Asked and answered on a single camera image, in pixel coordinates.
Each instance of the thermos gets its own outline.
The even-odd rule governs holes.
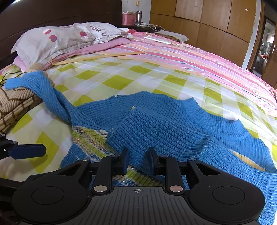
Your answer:
[[[135,25],[141,25],[142,11],[137,11]]]

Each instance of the gray ribbed plate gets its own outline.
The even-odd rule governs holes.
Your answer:
[[[183,197],[166,194],[162,187],[115,187],[108,195],[95,196],[80,215],[59,225],[173,224],[215,225],[195,214]]]

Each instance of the dark nightstand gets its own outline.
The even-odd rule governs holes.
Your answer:
[[[160,31],[162,28],[160,26],[153,26],[153,25],[149,25],[149,26],[145,26],[145,25],[122,25],[122,27],[126,27],[129,29],[134,29],[136,31],[142,31],[142,32],[149,32],[149,33],[154,33],[157,31]]]

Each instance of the pink basket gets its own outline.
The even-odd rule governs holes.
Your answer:
[[[136,14],[122,13],[122,25],[134,25],[136,22]]]

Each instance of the door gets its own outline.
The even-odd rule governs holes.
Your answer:
[[[274,40],[267,64],[261,78],[270,86],[277,88],[277,29],[275,29]]]

